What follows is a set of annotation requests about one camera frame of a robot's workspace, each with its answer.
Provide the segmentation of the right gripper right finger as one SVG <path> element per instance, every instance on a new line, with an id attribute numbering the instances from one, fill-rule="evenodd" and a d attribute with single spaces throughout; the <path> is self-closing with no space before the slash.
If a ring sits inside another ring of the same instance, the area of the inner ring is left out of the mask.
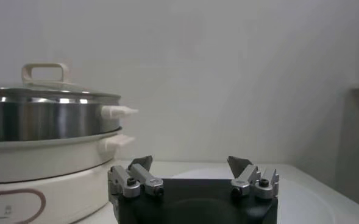
<path id="1" fill-rule="evenodd" d="M 234 179 L 230 184 L 233 198 L 242 198 L 254 193 L 256 198 L 271 200 L 279 194 L 279 174 L 275 169 L 266 169 L 263 173 L 248 159 L 228 156 L 228 165 Z"/>

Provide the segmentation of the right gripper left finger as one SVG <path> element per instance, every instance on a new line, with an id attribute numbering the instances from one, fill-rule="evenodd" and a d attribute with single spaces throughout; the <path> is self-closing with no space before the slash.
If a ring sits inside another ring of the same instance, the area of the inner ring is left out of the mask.
<path id="1" fill-rule="evenodd" d="M 149 172 L 152 162 L 153 157 L 148 155 L 133 159 L 126 168 L 120 165 L 112 166 L 107 174 L 109 194 L 136 198 L 144 190 L 147 195 L 162 197 L 164 195 L 163 180 Z"/>

